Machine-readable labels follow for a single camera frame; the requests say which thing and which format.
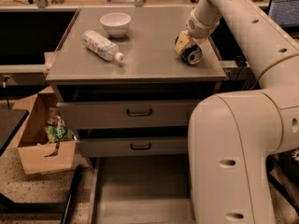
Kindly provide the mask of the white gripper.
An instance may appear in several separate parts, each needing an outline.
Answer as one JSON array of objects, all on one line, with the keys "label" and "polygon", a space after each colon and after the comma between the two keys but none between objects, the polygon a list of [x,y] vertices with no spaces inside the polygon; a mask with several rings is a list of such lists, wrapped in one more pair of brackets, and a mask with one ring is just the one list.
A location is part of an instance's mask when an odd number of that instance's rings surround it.
[{"label": "white gripper", "polygon": [[194,45],[202,45],[205,38],[209,37],[219,25],[219,17],[214,16],[209,18],[197,18],[196,10],[194,9],[186,20],[186,29],[181,31],[175,41],[175,52],[181,55],[185,49]]}]

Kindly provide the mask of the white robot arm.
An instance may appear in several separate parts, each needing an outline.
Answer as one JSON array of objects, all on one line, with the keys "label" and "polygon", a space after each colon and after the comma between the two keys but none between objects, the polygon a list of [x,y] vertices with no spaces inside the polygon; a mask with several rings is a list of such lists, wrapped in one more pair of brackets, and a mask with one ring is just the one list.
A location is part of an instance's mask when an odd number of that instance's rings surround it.
[{"label": "white robot arm", "polygon": [[212,95],[188,132],[197,224],[276,224],[269,155],[299,143],[299,45],[251,0],[199,0],[178,37],[182,52],[225,20],[259,82],[254,91]]}]

